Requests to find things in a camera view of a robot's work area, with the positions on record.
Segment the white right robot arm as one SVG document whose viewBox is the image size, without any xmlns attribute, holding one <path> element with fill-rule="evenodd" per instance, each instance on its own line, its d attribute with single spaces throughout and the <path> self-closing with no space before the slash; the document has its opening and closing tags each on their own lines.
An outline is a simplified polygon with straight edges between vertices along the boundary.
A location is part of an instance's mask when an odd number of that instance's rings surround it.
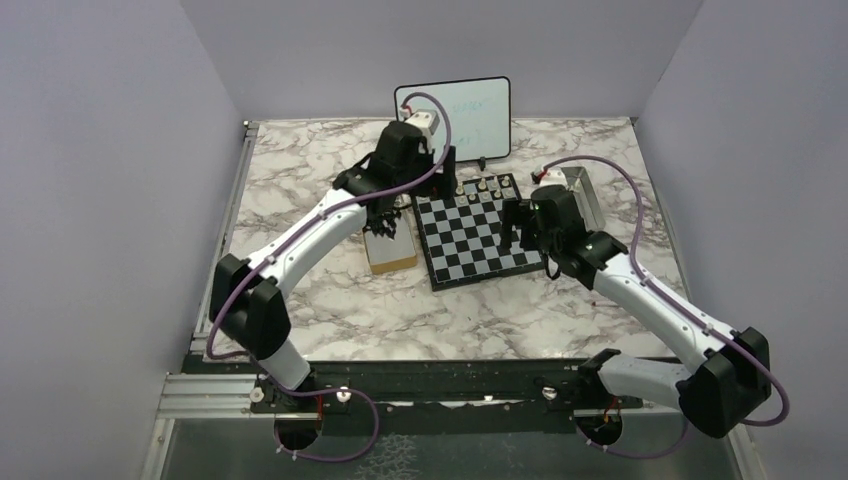
<svg viewBox="0 0 848 480">
<path fill-rule="evenodd" d="M 612 301 L 678 359 L 672 364 L 605 349 L 578 368 L 577 393 L 585 404 L 636 397 L 675 408 L 701 433 L 722 438 L 771 396 L 776 384 L 767 339 L 696 310 L 655 280 L 624 243 L 586 227 L 566 187 L 546 185 L 527 200 L 506 200 L 501 222 L 501 248 L 518 235 L 521 248 L 555 264 L 546 272 L 550 279 L 565 275 Z"/>
</svg>

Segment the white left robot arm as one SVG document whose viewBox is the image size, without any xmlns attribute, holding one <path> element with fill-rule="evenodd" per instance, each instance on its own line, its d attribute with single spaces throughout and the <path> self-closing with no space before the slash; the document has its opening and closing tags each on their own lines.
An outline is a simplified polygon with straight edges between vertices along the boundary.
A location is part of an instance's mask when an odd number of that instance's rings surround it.
<svg viewBox="0 0 848 480">
<path fill-rule="evenodd" d="M 308 216 L 245 259 L 224 255 L 215 267 L 208 317 L 276 380 L 276 396 L 298 411 L 313 401 L 307 360 L 290 340 L 285 305 L 299 281 L 340 242 L 370 230 L 393 237 L 399 195 L 440 195 L 456 186 L 452 150 L 439 158 L 433 111 L 390 122 L 375 149 L 339 174 Z"/>
</svg>

